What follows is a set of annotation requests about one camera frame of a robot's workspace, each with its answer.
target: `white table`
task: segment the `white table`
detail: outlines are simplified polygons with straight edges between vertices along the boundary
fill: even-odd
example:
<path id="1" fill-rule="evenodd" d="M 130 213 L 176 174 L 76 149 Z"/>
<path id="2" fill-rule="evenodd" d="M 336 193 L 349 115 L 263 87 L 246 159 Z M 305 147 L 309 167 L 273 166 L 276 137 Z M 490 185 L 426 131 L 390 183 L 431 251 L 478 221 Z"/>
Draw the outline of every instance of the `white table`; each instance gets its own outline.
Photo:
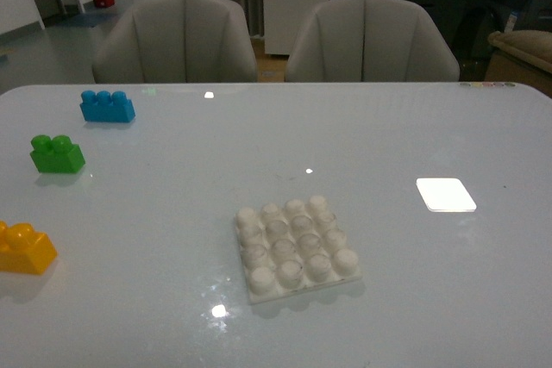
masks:
<path id="1" fill-rule="evenodd" d="M 536 90 L 127 85 L 106 89 L 136 119 L 111 125 L 84 121 L 89 88 L 0 96 L 0 220 L 59 252 L 40 277 L 0 273 L 2 368 L 552 366 L 552 101 Z M 39 174 L 37 134 L 69 135 L 82 172 Z M 477 209 L 430 212 L 427 177 L 459 178 Z M 235 213 L 314 194 L 363 279 L 249 305 Z"/>

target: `beige cushion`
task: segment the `beige cushion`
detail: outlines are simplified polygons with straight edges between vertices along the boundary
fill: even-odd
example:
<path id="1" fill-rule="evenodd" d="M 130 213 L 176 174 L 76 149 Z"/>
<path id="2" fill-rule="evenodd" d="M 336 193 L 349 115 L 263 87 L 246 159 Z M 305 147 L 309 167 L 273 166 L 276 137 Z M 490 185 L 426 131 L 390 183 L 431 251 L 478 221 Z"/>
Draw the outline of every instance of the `beige cushion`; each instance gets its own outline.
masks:
<path id="1" fill-rule="evenodd" d="M 494 32 L 489 43 L 511 56 L 552 73 L 552 33 L 539 30 Z"/>
<path id="2" fill-rule="evenodd" d="M 458 62 L 427 12 L 404 0 L 329 0 L 304 19 L 290 82 L 457 81 Z"/>
<path id="3" fill-rule="evenodd" d="M 230 0 L 147 0 L 129 9 L 97 52 L 97 83 L 254 82 L 242 7 Z"/>

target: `building block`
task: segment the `building block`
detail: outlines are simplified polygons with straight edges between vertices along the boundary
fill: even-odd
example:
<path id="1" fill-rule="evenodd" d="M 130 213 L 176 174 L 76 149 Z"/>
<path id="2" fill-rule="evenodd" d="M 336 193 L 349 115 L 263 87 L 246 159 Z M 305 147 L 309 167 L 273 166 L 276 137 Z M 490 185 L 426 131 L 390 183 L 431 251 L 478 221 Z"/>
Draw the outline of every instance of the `building block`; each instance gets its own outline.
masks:
<path id="1" fill-rule="evenodd" d="M 83 102 L 80 109 L 88 122 L 131 122 L 135 119 L 135 109 L 127 95 L 118 90 L 110 94 L 101 90 L 85 90 L 80 96 Z"/>
<path id="2" fill-rule="evenodd" d="M 249 301 L 261 303 L 362 277 L 358 255 L 323 196 L 235 216 Z"/>
<path id="3" fill-rule="evenodd" d="M 29 223 L 8 227 L 0 221 L 0 271 L 41 275 L 57 256 L 46 233 Z"/>
<path id="4" fill-rule="evenodd" d="M 36 135 L 31 140 L 31 159 L 39 172 L 76 173 L 85 164 L 85 157 L 77 144 L 66 135 L 50 140 L 47 135 Z"/>

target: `chair backrest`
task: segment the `chair backrest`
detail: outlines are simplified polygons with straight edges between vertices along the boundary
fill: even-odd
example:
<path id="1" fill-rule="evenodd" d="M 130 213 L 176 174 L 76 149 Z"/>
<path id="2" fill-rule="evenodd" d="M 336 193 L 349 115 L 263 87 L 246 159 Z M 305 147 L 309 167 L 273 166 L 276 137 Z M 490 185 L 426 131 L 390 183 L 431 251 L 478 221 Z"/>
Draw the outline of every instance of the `chair backrest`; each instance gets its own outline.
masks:
<path id="1" fill-rule="evenodd" d="M 288 82 L 457 81 L 455 56 L 419 5 L 405 0 L 329 0 L 304 19 Z"/>
<path id="2" fill-rule="evenodd" d="M 146 0 L 127 10 L 92 63 L 97 83 L 254 82 L 242 7 L 230 0 Z"/>

